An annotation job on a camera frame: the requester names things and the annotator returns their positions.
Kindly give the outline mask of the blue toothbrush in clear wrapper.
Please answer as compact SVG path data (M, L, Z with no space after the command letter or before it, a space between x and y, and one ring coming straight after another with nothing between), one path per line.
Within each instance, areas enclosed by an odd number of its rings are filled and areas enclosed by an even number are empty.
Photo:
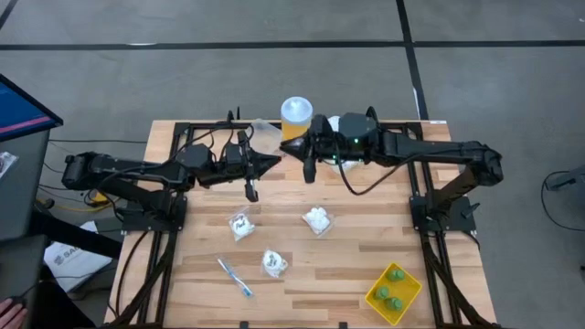
M221 258L218 258L217 262L220 267L228 274L228 276L240 287L242 294L246 298L251 298L253 296L251 288L236 274L236 272L229 266L229 264Z

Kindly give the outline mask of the grey desk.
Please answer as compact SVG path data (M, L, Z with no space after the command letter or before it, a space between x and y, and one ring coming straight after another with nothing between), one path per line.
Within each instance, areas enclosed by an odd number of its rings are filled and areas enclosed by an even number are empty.
M49 132L45 131L0 143L0 152L18 157L0 179L0 241L27 234L48 137Z

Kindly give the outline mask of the clear bag of cotton balls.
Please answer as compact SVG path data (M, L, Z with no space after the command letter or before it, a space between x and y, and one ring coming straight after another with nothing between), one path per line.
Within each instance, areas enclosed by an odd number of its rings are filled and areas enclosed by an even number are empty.
M302 219L317 236L324 235L334 225L333 218L323 207L312 207Z

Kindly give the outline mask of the wipes canister with yellow label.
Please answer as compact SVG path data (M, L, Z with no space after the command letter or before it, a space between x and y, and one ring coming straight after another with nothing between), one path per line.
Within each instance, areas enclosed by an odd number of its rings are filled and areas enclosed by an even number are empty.
M300 96L286 99L281 106L282 139L290 140L303 135L311 124L314 108Z

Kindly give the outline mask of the translucent plastic container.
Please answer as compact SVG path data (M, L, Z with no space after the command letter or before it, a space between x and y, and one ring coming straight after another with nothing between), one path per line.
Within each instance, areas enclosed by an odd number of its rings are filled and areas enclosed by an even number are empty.
M263 119L251 122L246 130L250 134L250 147L260 154L280 155L282 131Z

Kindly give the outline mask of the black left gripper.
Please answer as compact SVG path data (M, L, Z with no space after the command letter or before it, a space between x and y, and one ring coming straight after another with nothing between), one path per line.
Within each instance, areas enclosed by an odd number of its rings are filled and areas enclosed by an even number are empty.
M277 165L282 158L273 154L255 154L250 147L250 137L244 130L237 132L238 140L234 143L240 146L242 162L240 165L229 166L224 160L225 148L231 141L232 136L228 138L221 149L218 170L224 181L231 182L235 179L245 180L245 196L250 202L258 202L258 192L255 189L254 180L261 178Z

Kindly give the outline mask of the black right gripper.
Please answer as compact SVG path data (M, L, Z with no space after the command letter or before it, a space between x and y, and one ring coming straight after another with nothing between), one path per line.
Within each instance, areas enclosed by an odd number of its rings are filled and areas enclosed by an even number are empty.
M330 138L314 138L309 129L303 136L281 142L281 150L293 158L303 161L303 177L307 184L315 180L316 162L333 152L335 134Z

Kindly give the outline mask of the yellow plastic basket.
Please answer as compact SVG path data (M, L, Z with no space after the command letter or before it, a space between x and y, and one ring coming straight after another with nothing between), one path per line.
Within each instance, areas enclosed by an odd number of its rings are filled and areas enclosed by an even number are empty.
M401 269L405 272L405 279L403 281L389 281L387 273L389 270ZM389 287L389 298L397 297L402 300L402 310L400 312L392 312L388 310L384 301L375 300L374 293L376 288L380 285ZM389 324L397 325L412 303L415 301L421 291L420 282L413 277L409 272L400 267L397 263L390 263L386 269L376 279L375 283L369 289L365 296L365 302L371 306L382 318Z

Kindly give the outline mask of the monitor with pink stripe screen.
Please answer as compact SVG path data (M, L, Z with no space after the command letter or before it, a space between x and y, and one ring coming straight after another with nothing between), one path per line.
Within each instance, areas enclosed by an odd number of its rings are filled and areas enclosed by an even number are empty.
M0 142L51 130L63 120L0 74Z

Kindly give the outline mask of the person's hand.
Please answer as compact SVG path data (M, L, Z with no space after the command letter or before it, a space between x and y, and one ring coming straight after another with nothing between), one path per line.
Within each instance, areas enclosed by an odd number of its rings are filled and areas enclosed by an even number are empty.
M20 329L27 316L27 308L12 298L0 302L0 329Z

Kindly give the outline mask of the clear bag white printed item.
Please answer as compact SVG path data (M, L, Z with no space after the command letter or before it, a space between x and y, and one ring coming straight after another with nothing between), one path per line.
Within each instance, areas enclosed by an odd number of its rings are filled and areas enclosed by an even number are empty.
M288 261L278 252L266 249L261 259L261 270L272 278L280 278L288 269Z
M244 207L229 217L229 227L236 242L254 232L255 224L250 220L250 211Z

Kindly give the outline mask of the small clear packet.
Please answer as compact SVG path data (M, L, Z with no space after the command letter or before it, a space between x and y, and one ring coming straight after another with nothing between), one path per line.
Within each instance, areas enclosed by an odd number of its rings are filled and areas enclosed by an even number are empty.
M0 179L10 170L17 162L18 156L9 152L0 153Z

